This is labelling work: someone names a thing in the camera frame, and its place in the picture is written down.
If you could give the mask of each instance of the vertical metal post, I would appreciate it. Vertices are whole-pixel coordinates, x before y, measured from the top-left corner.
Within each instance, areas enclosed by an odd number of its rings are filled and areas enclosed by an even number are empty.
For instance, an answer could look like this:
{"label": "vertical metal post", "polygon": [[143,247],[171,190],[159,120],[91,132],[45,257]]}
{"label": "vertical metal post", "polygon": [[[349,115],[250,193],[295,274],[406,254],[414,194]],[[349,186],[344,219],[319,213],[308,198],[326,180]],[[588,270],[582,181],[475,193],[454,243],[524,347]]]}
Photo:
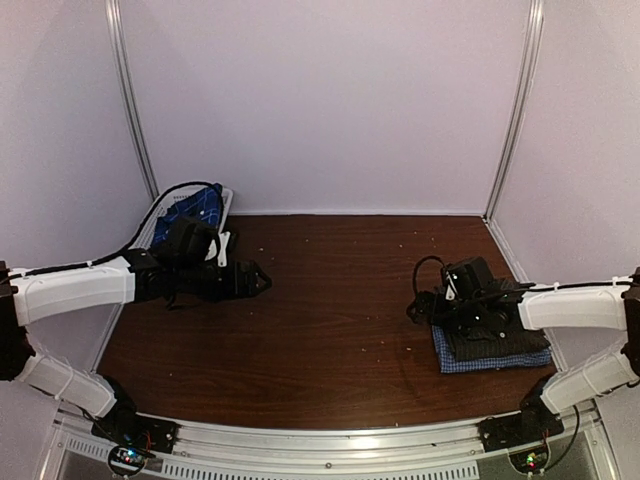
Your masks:
{"label": "vertical metal post", "polygon": [[120,1],[106,0],[107,9],[107,25],[111,35],[113,54],[116,61],[116,69],[118,71],[118,79],[120,80],[120,90],[124,101],[127,123],[129,132],[133,140],[133,146],[136,150],[140,171],[144,180],[147,193],[151,200],[155,200],[159,195],[158,183],[153,173],[151,161],[149,160],[149,152],[142,133],[142,125],[140,124],[140,115],[136,106],[136,99],[133,92],[133,82],[131,81],[131,72],[129,71],[129,62],[127,59],[127,49],[125,47],[124,32],[122,29],[122,20],[120,18]]}
{"label": "vertical metal post", "polygon": [[538,60],[538,51],[540,49],[540,41],[542,38],[542,24],[544,22],[543,0],[531,0],[531,8],[529,10],[529,23],[527,25],[527,33],[525,36],[524,51],[522,53],[522,64],[520,65],[520,77],[516,89],[516,96],[513,102],[513,110],[511,111],[511,119],[507,136],[502,147],[502,156],[498,166],[498,172],[493,183],[493,189],[489,197],[489,203],[484,214],[484,220],[491,223],[495,215],[500,195],[504,188],[507,178],[513,152],[515,151],[518,134],[522,127],[524,119],[524,110],[529,98],[533,75]]}

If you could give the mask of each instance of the brown wooden surface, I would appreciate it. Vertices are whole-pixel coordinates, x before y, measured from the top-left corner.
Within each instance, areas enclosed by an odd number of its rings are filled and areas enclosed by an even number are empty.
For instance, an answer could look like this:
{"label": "brown wooden surface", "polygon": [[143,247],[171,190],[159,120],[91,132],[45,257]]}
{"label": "brown wooden surface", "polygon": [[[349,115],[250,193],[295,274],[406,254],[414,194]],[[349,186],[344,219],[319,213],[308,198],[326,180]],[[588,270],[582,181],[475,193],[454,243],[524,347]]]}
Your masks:
{"label": "brown wooden surface", "polygon": [[[422,256],[509,270],[479,218],[238,217],[236,258],[273,288],[166,311],[128,305],[99,372],[146,413],[226,425],[343,429],[498,414],[552,367],[443,375],[429,330],[405,317]],[[425,266],[421,287],[438,283]]]}

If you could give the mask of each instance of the folded cloth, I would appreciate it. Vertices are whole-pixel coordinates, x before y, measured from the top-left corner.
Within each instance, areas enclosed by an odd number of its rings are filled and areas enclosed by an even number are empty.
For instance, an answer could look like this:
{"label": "folded cloth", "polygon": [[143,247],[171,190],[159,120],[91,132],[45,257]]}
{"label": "folded cloth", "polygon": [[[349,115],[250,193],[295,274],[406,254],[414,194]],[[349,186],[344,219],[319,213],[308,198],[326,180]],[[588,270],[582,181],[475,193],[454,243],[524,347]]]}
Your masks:
{"label": "folded cloth", "polygon": [[458,362],[535,353],[551,345],[540,331],[507,331],[503,333],[504,336],[489,331],[470,333],[471,335],[462,336],[459,333],[445,332],[447,344]]}
{"label": "folded cloth", "polygon": [[158,217],[151,245],[167,239],[169,227],[179,216],[193,217],[217,227],[222,219],[222,185],[206,187],[169,207],[164,217]]}
{"label": "folded cloth", "polygon": [[546,348],[536,353],[523,353],[500,358],[482,358],[468,362],[457,362],[451,353],[442,328],[433,326],[433,341],[442,373],[462,373],[477,370],[492,370],[511,367],[542,367],[551,363],[551,350]]}

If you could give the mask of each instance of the blue plaid cloth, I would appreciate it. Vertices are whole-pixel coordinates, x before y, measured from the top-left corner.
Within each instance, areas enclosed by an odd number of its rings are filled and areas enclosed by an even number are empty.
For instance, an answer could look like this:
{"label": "blue plaid cloth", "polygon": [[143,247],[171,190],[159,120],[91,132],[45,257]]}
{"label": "blue plaid cloth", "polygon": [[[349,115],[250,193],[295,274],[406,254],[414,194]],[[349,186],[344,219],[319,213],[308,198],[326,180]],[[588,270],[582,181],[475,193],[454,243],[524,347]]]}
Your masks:
{"label": "blue plaid cloth", "polygon": [[222,185],[216,183],[214,188],[215,190],[211,187],[203,188],[190,197],[171,205],[164,217],[158,217],[151,245],[167,239],[169,227],[180,215],[197,218],[214,227],[220,225]]}
{"label": "blue plaid cloth", "polygon": [[551,349],[536,353],[524,353],[521,355],[509,355],[500,358],[482,358],[469,362],[458,362],[453,357],[447,339],[442,328],[432,326],[433,342],[436,346],[436,353],[440,361],[440,371],[442,373],[462,373],[476,370],[495,370],[496,368],[510,367],[541,367],[551,363]]}

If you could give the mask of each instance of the white wall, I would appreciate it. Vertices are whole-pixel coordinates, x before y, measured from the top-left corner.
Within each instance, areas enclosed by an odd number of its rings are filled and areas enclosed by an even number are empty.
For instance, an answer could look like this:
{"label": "white wall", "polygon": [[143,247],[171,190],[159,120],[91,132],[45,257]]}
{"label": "white wall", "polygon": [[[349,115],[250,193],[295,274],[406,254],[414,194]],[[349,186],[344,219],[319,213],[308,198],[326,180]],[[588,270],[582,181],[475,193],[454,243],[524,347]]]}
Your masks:
{"label": "white wall", "polygon": [[[119,247],[149,204],[106,28],[104,2],[0,4],[0,258],[37,267]],[[52,352],[82,368],[109,308],[34,325]],[[0,384],[0,477],[32,479],[56,403]]]}
{"label": "white wall", "polygon": [[[547,2],[535,83],[497,222],[529,278],[640,265],[640,3]],[[617,333],[557,329],[575,364]],[[623,478],[640,460],[640,389],[599,402]]]}
{"label": "white wall", "polygon": [[529,1],[123,2],[161,187],[236,213],[481,213]]}

